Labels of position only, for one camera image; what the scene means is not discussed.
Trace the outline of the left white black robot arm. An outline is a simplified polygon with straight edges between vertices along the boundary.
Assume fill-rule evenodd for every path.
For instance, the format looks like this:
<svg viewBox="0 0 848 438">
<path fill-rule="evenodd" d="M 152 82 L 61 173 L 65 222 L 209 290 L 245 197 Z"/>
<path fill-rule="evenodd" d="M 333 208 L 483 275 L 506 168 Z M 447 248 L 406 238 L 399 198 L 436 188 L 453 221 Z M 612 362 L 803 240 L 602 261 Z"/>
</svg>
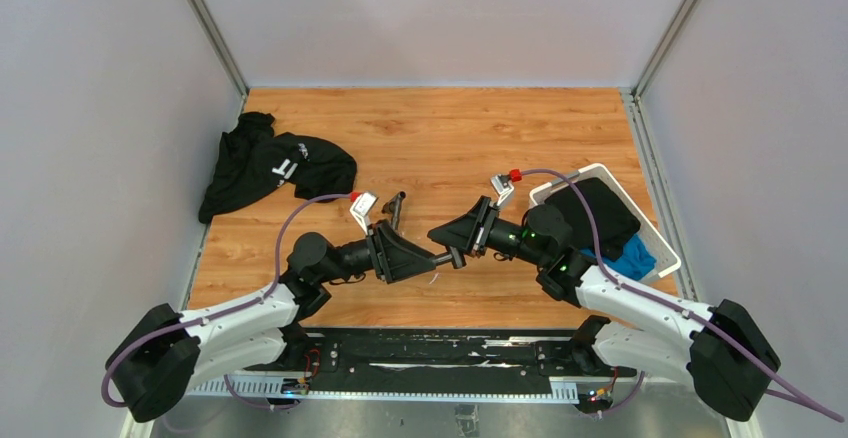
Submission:
<svg viewBox="0 0 848 438">
<path fill-rule="evenodd" d="M 107 359 L 103 390 L 115 389 L 120 397 L 105 401 L 144 423 L 167 413 L 189 389 L 221 375 L 272 362 L 295 370 L 306 360 L 307 344 L 293 330 L 329 300 L 327 283 L 369 271 L 393 283 L 433 271 L 438 258 L 382 220 L 365 238 L 341 246 L 316 232 L 303 234 L 286 262 L 271 284 L 223 304 L 176 311 L 163 303 L 149 309 Z"/>
</svg>

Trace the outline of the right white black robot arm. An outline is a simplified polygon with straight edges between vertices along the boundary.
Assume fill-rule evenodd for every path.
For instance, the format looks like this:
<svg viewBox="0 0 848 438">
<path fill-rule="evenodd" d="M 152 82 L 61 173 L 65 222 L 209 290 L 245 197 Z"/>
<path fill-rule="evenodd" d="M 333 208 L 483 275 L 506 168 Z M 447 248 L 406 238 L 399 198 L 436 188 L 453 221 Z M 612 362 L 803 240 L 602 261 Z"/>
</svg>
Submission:
<svg viewBox="0 0 848 438">
<path fill-rule="evenodd" d="M 574 247 L 572 235 L 554 206 L 532 207 L 516 224 L 501 219 L 486 197 L 427 234 L 468 256 L 492 249 L 530 263 L 551 298 L 605 313 L 571 348 L 580 372 L 594 375 L 608 365 L 646 371 L 688 386 L 726 418 L 750 420 L 781 363 L 749 311 L 729 299 L 713 306 L 615 277 Z"/>
</svg>

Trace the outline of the grey faucet with lever handle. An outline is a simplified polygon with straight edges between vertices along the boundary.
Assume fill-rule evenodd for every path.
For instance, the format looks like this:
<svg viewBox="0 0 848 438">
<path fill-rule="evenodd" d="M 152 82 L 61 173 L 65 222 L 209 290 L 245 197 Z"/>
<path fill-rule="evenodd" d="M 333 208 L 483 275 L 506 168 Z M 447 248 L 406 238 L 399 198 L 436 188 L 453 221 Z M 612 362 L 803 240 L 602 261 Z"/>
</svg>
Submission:
<svg viewBox="0 0 848 438">
<path fill-rule="evenodd" d="M 382 207 L 381 212 L 388 217 L 390 226 L 394 230 L 398 230 L 399 228 L 403 203 L 406 197 L 407 194 L 405 191 L 399 191 Z"/>
</svg>

